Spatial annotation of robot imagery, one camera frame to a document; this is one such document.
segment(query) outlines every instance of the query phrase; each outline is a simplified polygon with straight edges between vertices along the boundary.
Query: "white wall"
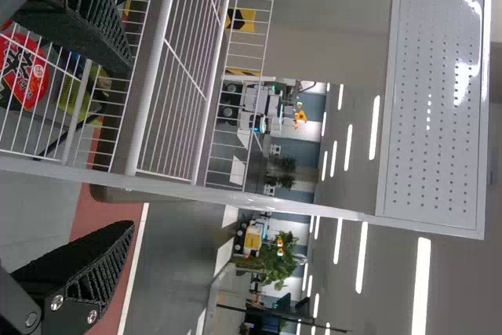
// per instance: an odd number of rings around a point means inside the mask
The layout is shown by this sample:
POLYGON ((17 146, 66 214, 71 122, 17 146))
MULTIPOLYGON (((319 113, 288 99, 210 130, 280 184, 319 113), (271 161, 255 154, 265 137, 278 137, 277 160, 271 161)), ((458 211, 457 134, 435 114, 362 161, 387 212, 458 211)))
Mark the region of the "white wall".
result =
POLYGON ((307 123, 301 122, 298 125, 298 128, 295 129, 293 127, 293 120, 291 118, 284 118, 281 137, 287 139, 314 141, 318 143, 321 141, 321 128, 322 122, 307 121, 307 123))
POLYGON ((299 240, 296 243, 297 245, 306 246, 308 245, 308 231, 310 228, 310 224, 297 223, 295 221, 287 221, 287 220, 277 220, 270 219, 270 227, 268 230, 269 238, 272 238, 275 235, 278 235, 279 231, 288 232, 291 231, 295 237, 298 237, 299 240))

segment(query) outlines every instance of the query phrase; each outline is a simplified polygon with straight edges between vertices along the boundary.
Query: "fluorescent light strip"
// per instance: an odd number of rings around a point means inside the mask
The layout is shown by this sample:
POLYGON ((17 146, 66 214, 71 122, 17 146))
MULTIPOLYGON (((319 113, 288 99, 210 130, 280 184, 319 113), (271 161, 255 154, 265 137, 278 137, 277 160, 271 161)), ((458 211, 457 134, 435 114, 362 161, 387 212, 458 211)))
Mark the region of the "fluorescent light strip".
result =
POLYGON ((321 180, 326 178, 326 162, 328 160, 328 151, 324 151, 324 161, 322 162, 322 175, 321 180))
POLYGON ((335 140, 333 142, 333 152, 331 154, 331 169, 329 170, 329 176, 333 177, 335 175, 335 162, 336 162, 336 148, 338 147, 338 142, 335 140))
POLYGON ((321 217, 317 216, 317 221, 315 221, 315 232, 314 232, 314 239, 317 239, 319 235, 319 223, 321 222, 321 217))
POLYGON ((335 253, 333 255, 333 263, 338 264, 338 257, 340 256, 340 241, 342 238, 342 225, 344 224, 344 219, 338 219, 338 224, 336 225, 336 238, 335 238, 335 253))
POLYGON ((348 163, 351 161, 351 145, 352 145, 352 125, 348 125, 347 144, 345 146, 345 163, 344 170, 348 170, 348 163))
POLYGON ((326 128, 326 112, 322 116, 322 128, 321 128, 321 136, 324 136, 324 129, 326 128))
POLYGON ((364 262, 366 258, 366 241, 368 240, 368 223, 364 222, 361 226, 361 240, 359 242, 358 270, 355 276, 355 291, 361 294, 362 278, 364 276, 364 262))
POLYGON ((420 237, 417 249, 417 272, 413 297, 412 335, 424 335, 427 325, 427 297, 431 267, 431 240, 420 237))
POLYGON ((308 273, 308 263, 306 263, 305 267, 304 267, 304 280, 301 283, 301 291, 302 292, 305 291, 305 287, 307 286, 307 273, 308 273))
POLYGON ((312 275, 308 277, 307 297, 310 297, 311 293, 312 293, 312 275))
POLYGON ((317 318, 318 311, 319 311, 319 293, 316 293, 314 301, 314 318, 317 318))
POLYGON ((375 158, 377 149, 378 117, 380 115, 380 96, 376 96, 373 101, 373 118, 371 121, 371 137, 369 139, 369 159, 375 158))
POLYGON ((342 108, 342 101, 344 99, 344 85, 340 84, 340 92, 338 92, 338 110, 342 108))

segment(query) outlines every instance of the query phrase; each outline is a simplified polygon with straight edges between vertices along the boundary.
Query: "red sign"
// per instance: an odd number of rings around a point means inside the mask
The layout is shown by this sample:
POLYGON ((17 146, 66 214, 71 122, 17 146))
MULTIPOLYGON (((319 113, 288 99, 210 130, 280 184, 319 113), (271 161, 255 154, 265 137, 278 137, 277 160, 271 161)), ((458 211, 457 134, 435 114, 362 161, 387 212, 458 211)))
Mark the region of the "red sign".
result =
POLYGON ((49 86, 49 67, 45 64, 42 49, 38 49, 33 40, 26 41, 25 35, 0 35, 0 62, 3 63, 0 106, 7 108, 10 93, 13 91, 10 110, 20 110, 22 105, 25 109, 32 109, 45 96, 49 86))

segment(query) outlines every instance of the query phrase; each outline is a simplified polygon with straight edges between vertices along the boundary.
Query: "white perforated panel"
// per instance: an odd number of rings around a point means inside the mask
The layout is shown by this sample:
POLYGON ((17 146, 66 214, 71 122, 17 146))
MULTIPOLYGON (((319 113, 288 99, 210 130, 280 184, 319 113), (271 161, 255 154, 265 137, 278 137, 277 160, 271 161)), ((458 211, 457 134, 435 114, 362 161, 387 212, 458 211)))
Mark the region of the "white perforated panel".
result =
POLYGON ((485 195, 478 192, 478 171, 486 169, 478 163, 486 99, 483 0, 400 0, 395 6, 390 141, 377 214, 475 229, 477 211, 484 211, 478 196, 485 195))

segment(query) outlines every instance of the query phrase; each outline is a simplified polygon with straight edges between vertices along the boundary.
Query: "metal screw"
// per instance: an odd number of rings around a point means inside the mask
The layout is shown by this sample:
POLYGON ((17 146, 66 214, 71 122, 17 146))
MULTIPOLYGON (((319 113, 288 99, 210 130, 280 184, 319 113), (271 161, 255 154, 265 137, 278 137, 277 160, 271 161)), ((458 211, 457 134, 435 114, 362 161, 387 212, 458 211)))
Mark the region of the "metal screw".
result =
POLYGON ((57 296, 54 296, 53 300, 50 303, 50 310, 56 311, 57 309, 59 309, 61 307, 61 305, 63 304, 63 301, 64 301, 64 298, 60 294, 58 294, 57 296))
POLYGON ((96 310, 91 310, 89 312, 89 315, 87 315, 87 323, 92 325, 94 321, 96 321, 97 318, 97 311, 96 310))
POLYGON ((24 324, 26 327, 32 327, 35 322, 37 322, 37 313, 34 311, 30 314, 28 314, 28 317, 26 317, 26 321, 24 321, 24 324))

